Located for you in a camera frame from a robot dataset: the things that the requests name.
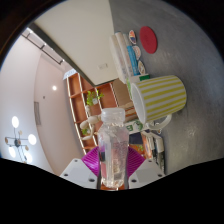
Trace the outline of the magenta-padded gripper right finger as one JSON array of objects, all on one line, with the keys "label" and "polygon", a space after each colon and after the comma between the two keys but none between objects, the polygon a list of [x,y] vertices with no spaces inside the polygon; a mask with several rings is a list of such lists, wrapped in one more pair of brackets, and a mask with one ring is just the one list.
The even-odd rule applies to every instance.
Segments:
[{"label": "magenta-padded gripper right finger", "polygon": [[128,148],[126,189],[146,186],[163,178],[165,174],[152,159],[144,159],[135,149]]}]

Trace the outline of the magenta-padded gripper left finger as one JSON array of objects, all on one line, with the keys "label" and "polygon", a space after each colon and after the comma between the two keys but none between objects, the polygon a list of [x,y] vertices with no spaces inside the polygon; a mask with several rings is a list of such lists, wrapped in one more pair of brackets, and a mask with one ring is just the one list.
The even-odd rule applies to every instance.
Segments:
[{"label": "magenta-padded gripper left finger", "polygon": [[93,148],[81,159],[72,159],[60,177],[84,188],[98,189],[100,185],[98,148]]}]

